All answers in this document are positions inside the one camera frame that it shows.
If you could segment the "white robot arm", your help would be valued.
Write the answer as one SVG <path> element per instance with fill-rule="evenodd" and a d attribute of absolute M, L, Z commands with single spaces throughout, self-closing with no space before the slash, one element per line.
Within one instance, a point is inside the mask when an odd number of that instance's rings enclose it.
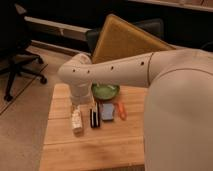
<path fill-rule="evenodd" d="M 77 54 L 59 77 L 82 101 L 91 83 L 146 87 L 146 171 L 213 171 L 213 52 L 177 49 L 92 64 Z"/>

